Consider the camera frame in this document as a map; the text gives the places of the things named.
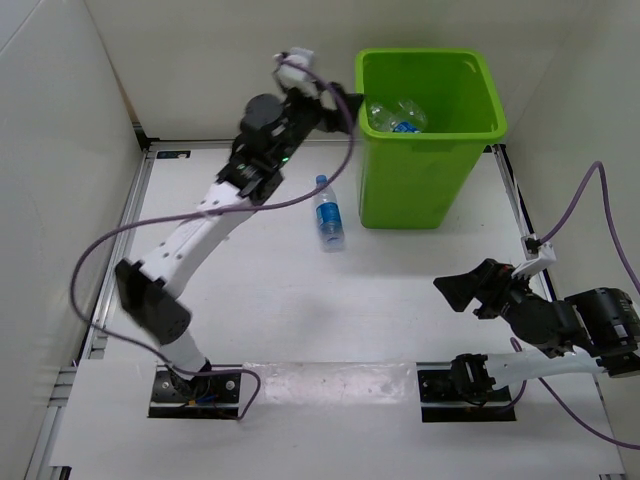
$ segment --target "black mounting plate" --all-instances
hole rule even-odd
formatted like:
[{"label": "black mounting plate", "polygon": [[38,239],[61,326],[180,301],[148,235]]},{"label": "black mounting plate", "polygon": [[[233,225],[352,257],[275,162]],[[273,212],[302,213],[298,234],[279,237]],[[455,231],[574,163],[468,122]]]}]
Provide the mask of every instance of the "black mounting plate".
[{"label": "black mounting plate", "polygon": [[418,387],[420,389],[420,407],[423,423],[438,422],[513,422],[516,420],[514,409],[504,410],[511,402],[508,387],[486,396],[486,403],[474,406],[461,397],[455,389],[438,388],[436,384],[449,382],[449,364],[418,364]]},{"label": "black mounting plate", "polygon": [[239,373],[214,375],[210,391],[201,397],[202,403],[190,403],[189,398],[173,388],[166,367],[159,366],[153,381],[148,417],[233,420],[238,416],[240,380]]}]

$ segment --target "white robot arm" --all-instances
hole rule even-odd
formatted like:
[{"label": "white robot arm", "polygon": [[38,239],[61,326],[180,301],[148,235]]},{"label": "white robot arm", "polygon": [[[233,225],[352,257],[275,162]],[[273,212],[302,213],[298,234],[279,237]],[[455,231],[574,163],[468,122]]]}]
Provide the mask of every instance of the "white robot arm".
[{"label": "white robot arm", "polygon": [[630,297],[615,288],[597,288],[549,302],[529,288],[530,278],[550,266],[550,243],[523,238],[527,261],[517,267],[486,259],[469,273],[434,281],[451,307],[462,312],[474,298],[479,319],[498,316],[538,351],[463,354],[451,362],[450,380],[465,397],[482,398],[524,380],[563,373],[637,375],[640,319]]},{"label": "white robot arm", "polygon": [[[304,49],[282,55],[304,67],[313,59],[313,52]],[[189,331],[191,313],[178,302],[187,282],[209,254],[254,214],[255,207],[271,197],[283,181],[282,167],[311,131],[347,133],[343,115],[322,105],[321,87],[306,74],[284,64],[275,78],[284,100],[262,94],[249,101],[229,161],[198,207],[203,216],[181,223],[154,250],[134,262],[123,259],[115,269],[123,309],[153,338],[171,362],[168,368],[177,367],[172,381],[180,385],[174,387],[187,396],[208,379],[184,371],[211,370]],[[335,83],[331,87],[356,118],[364,97],[346,94]],[[212,209],[223,212],[207,215]]]}]

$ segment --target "white floor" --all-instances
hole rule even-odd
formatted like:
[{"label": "white floor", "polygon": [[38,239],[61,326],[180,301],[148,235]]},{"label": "white floor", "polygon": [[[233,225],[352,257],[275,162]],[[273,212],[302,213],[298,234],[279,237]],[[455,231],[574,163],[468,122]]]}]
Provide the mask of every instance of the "white floor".
[{"label": "white floor", "polygon": [[[341,143],[300,149],[272,200],[313,188],[315,175],[334,170],[343,152]],[[227,155],[219,148],[157,160],[141,218],[192,210]],[[72,480],[595,480],[622,472],[616,449],[577,426],[537,382],[517,422],[421,423],[415,362],[510,351],[505,322],[452,312],[433,279],[487,257],[520,262],[520,234],[492,154],[481,157],[434,231],[364,229],[358,178],[356,162],[335,187],[344,252],[320,250],[309,203],[260,213],[211,255],[181,297],[213,362],[261,364],[254,367],[266,391],[243,422],[146,418],[154,359],[111,340],[104,360],[80,365],[53,464],[70,465]],[[171,228],[140,230],[130,258]],[[120,311],[110,326],[145,337]],[[264,365],[275,362],[282,364]],[[610,432],[590,376],[551,383],[591,425]],[[246,398],[252,383],[243,386]]]}]

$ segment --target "water bottle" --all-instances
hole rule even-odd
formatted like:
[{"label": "water bottle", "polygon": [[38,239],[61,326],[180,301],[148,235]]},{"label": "water bottle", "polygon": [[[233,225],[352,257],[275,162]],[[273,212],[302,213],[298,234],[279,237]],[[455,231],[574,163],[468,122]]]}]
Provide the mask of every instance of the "water bottle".
[{"label": "water bottle", "polygon": [[420,133],[427,126],[427,116],[413,101],[396,102],[398,113],[391,112],[380,102],[369,104],[369,125],[379,132]]},{"label": "water bottle", "polygon": [[[326,176],[318,175],[316,177],[316,186],[325,183],[327,183]],[[327,251],[341,250],[344,246],[344,231],[342,230],[342,219],[340,218],[340,210],[338,210],[336,194],[331,186],[318,193],[313,198],[313,203],[318,219],[318,232],[324,249]]]}]

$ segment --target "white bracket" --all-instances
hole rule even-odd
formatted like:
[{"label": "white bracket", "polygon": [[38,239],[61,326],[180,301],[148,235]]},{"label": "white bracket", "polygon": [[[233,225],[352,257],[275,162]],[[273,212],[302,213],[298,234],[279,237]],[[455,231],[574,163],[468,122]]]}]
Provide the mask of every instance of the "white bracket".
[{"label": "white bracket", "polygon": [[556,253],[553,250],[551,242],[543,243],[538,247],[537,251],[532,252],[525,244],[525,241],[529,239],[537,240],[537,236],[527,235],[522,237],[522,245],[524,246],[527,260],[516,267],[511,274],[513,278],[529,279],[543,271],[545,268],[550,267],[556,261]]}]

